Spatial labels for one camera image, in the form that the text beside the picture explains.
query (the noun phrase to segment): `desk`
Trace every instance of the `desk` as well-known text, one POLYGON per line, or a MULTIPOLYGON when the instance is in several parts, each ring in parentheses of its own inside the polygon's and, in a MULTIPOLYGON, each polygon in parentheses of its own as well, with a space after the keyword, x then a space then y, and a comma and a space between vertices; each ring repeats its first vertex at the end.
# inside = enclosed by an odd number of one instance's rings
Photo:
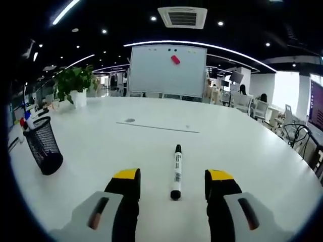
POLYGON ((27 142, 11 152, 12 167, 31 211, 44 229, 62 228, 72 210, 112 176, 141 168, 136 241, 210 241, 204 171, 225 170, 244 192, 269 208, 281 229, 295 234, 323 194, 301 156, 242 112, 174 99, 88 98, 87 106, 51 114, 64 156, 43 176, 27 142), (135 124, 168 129, 120 125, 135 124), (175 146, 183 152, 181 201, 171 201, 175 146))
POLYGON ((276 127, 276 120, 275 118, 278 117, 278 114, 280 112, 280 110, 272 105, 270 105, 268 107, 268 110, 271 110, 272 111, 272 114, 271 114, 271 118, 270 118, 270 121, 269 121, 269 124, 272 126, 272 127, 276 127))

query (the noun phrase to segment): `potted plant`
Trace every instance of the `potted plant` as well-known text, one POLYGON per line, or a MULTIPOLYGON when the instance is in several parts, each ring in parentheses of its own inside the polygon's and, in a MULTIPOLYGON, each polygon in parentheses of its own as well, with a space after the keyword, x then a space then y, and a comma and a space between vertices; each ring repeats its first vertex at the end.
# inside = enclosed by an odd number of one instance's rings
POLYGON ((58 73, 55 80, 60 101, 66 98, 75 108, 86 106, 87 89, 91 83, 97 85, 92 71, 93 66, 87 66, 86 68, 71 67, 58 73))

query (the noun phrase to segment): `marker pen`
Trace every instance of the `marker pen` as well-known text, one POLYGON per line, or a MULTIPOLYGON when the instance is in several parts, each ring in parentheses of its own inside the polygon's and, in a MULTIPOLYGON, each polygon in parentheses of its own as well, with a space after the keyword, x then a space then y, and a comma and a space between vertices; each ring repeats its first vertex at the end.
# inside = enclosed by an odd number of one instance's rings
POLYGON ((35 128, 34 122, 32 120, 30 112, 25 112, 25 120, 28 124, 29 129, 33 130, 35 128))
POLYGON ((178 200, 181 197, 181 179, 182 179, 182 149, 181 145, 176 146, 175 150, 175 177, 171 198, 178 200))

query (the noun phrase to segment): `ceiling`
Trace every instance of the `ceiling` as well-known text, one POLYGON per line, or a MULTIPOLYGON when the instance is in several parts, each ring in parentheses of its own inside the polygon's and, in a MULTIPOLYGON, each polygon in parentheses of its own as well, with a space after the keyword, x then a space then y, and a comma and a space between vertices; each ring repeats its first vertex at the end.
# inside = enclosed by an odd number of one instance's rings
MULTIPOLYGON (((207 43, 260 61, 277 56, 323 54, 320 1, 159 0, 140 1, 139 4, 134 0, 80 0, 53 25, 56 16, 71 1, 23 1, 18 3, 19 6, 13 6, 16 18, 11 20, 10 36, 18 43, 13 46, 15 85, 36 82, 42 76, 51 78, 60 67, 69 66, 91 54, 95 56, 77 66, 89 64, 100 69, 128 64, 131 47, 123 45, 142 41, 207 43), (172 6, 206 8, 204 29, 166 28, 157 8, 172 6), (157 20, 151 21, 151 16, 156 16, 157 20), (218 21, 223 21, 224 25, 219 26, 218 21), (79 31, 74 33, 72 30, 75 28, 79 31), (29 46, 30 39, 35 43, 30 59, 24 60, 20 55, 29 46), (35 52, 38 56, 33 62, 35 52), (43 71, 44 67, 51 65, 57 67, 53 71, 43 71)), ((237 54, 210 47, 208 53, 239 61, 261 72, 270 72, 268 68, 237 54)), ((208 56, 207 65, 221 65, 225 69, 236 64, 208 56)))

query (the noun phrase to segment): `air conditioning vent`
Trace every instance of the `air conditioning vent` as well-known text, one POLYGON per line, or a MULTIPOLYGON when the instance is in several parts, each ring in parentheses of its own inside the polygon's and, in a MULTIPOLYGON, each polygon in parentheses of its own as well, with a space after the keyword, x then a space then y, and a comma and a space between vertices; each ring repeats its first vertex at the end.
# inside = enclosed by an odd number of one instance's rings
POLYGON ((207 9, 166 7, 159 8, 158 12, 167 28, 203 29, 207 9))

